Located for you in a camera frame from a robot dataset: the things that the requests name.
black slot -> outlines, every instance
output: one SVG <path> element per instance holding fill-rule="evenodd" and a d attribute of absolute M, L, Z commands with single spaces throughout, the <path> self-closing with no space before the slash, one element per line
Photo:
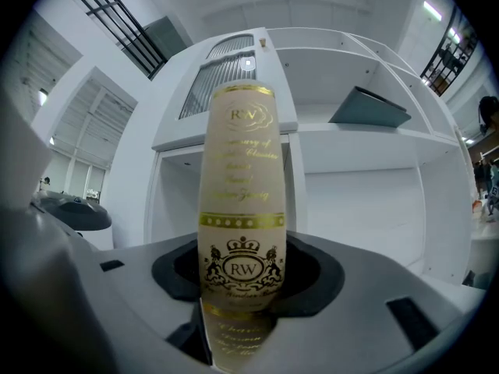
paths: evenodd
<path fill-rule="evenodd" d="M 387 306 L 415 351 L 433 340 L 438 331 L 410 298 L 387 302 Z"/>
<path fill-rule="evenodd" d="M 125 266 L 125 264 L 119 260 L 109 260 L 107 262 L 101 263 L 102 271 L 118 269 L 121 266 Z"/>

black railing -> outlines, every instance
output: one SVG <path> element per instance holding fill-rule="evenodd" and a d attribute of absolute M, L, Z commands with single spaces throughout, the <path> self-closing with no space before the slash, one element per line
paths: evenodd
<path fill-rule="evenodd" d="M 168 60 L 121 0 L 81 0 L 137 67 L 152 79 Z"/>
<path fill-rule="evenodd" d="M 454 7 L 445 34 L 421 73 L 423 82 L 438 96 L 441 96 L 455 81 L 478 44 L 474 29 L 462 14 L 459 14 L 460 20 L 456 21 L 457 14 L 457 7 Z"/>

person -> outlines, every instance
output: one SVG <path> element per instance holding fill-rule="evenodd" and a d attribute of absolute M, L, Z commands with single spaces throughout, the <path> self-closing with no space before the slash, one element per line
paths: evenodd
<path fill-rule="evenodd" d="M 492 187 L 498 186 L 499 168 L 497 167 L 497 164 L 492 160 L 490 160 L 490 175 L 491 175 L 490 182 L 492 184 Z M 487 208 L 489 210 L 489 216 L 494 212 L 494 207 L 497 208 L 498 203 L 499 203 L 499 198 L 497 197 L 497 195 L 493 195 L 493 193 L 491 192 L 487 199 Z"/>
<path fill-rule="evenodd" d="M 497 163 L 490 160 L 490 177 L 492 185 L 499 185 L 499 168 Z"/>
<path fill-rule="evenodd" d="M 38 191 L 48 190 L 49 185 L 50 185 L 50 178 L 48 176 L 43 180 L 40 179 L 40 188 Z"/>
<path fill-rule="evenodd" d="M 483 174 L 485 178 L 485 186 L 487 187 L 487 194 L 490 192 L 492 189 L 492 161 L 489 161 L 484 167 L 483 167 Z"/>
<path fill-rule="evenodd" d="M 442 58 L 442 64 L 444 64 L 446 68 L 449 68 L 455 73 L 461 72 L 464 64 L 452 54 L 450 43 L 445 47 L 445 49 L 441 48 L 438 55 Z"/>
<path fill-rule="evenodd" d="M 484 136 L 489 128 L 499 129 L 499 100 L 497 97 L 483 97 L 480 100 L 478 110 L 483 121 L 483 124 L 480 123 L 480 131 Z"/>
<path fill-rule="evenodd" d="M 480 198 L 482 198 L 482 189 L 485 189 L 486 185 L 485 185 L 485 172 L 483 170 L 483 165 L 481 161 L 475 163 L 475 168 L 473 169 L 473 172 L 475 174 L 476 188 L 478 189 Z"/>

frosted bottle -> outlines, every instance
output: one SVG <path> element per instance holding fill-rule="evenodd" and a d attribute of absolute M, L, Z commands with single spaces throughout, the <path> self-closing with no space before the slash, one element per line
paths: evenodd
<path fill-rule="evenodd" d="M 201 169 L 203 302 L 265 309 L 285 275 L 285 183 L 274 91 L 254 80 L 211 97 Z"/>

ceiling light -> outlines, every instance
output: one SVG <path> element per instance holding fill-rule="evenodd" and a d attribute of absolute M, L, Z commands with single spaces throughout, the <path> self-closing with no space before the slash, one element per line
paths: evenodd
<path fill-rule="evenodd" d="M 423 7 L 431 12 L 431 14 L 437 19 L 437 21 L 442 20 L 442 15 L 434 9 L 428 2 L 423 3 Z"/>
<path fill-rule="evenodd" d="M 449 29 L 449 33 L 451 34 L 452 38 L 454 39 L 454 41 L 459 44 L 459 42 L 461 41 L 461 38 L 459 37 L 459 35 L 455 32 L 454 29 Z"/>
<path fill-rule="evenodd" d="M 40 100 L 40 106 L 45 104 L 47 97 L 48 97 L 48 93 L 45 90 L 40 89 L 40 91 L 38 92 L 38 100 Z"/>

